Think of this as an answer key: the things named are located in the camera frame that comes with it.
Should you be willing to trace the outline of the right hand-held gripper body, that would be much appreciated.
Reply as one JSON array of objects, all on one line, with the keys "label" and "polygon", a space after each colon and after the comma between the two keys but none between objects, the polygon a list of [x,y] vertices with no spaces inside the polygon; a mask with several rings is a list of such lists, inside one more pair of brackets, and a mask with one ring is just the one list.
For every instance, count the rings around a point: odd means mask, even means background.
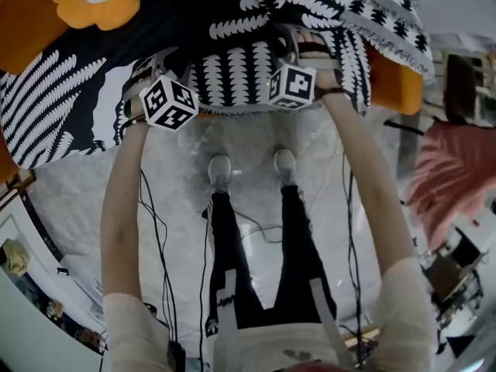
[{"label": "right hand-held gripper body", "polygon": [[338,91],[338,59],[334,54],[329,50],[329,58],[300,58],[295,39],[298,29],[284,26],[281,31],[285,52],[278,58],[277,70],[270,77],[268,104],[295,111],[314,104],[324,95],[335,94]]}]

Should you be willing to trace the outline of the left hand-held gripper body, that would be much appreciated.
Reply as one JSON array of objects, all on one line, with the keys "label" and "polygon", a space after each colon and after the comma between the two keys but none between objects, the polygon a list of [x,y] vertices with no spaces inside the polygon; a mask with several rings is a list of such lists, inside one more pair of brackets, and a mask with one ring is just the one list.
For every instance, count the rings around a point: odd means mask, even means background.
[{"label": "left hand-held gripper body", "polygon": [[188,87],[190,62],[178,47],[168,47],[141,63],[123,95],[128,119],[178,131],[198,115],[198,94]]}]

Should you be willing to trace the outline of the person's right hand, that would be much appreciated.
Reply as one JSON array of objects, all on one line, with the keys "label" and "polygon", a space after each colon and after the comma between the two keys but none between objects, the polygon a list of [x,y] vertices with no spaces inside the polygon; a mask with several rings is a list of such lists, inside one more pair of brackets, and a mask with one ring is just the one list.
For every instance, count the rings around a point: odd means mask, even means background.
[{"label": "person's right hand", "polygon": [[306,29],[299,29],[295,34],[300,58],[324,59],[329,58],[329,49],[324,40],[317,34]]}]

